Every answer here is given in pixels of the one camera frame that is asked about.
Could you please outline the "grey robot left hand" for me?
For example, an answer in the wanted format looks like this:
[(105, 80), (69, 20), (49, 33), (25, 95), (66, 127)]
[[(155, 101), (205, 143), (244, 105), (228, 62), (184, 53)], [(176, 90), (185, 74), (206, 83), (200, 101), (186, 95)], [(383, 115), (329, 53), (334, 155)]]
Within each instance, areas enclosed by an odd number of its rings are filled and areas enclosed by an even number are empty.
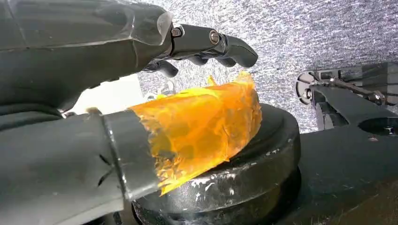
[(257, 53), (212, 28), (173, 25), (131, 0), (0, 3), (0, 222), (81, 225), (229, 160), (258, 132), (251, 76), (103, 115), (68, 118), (87, 90), (170, 60), (252, 67)]

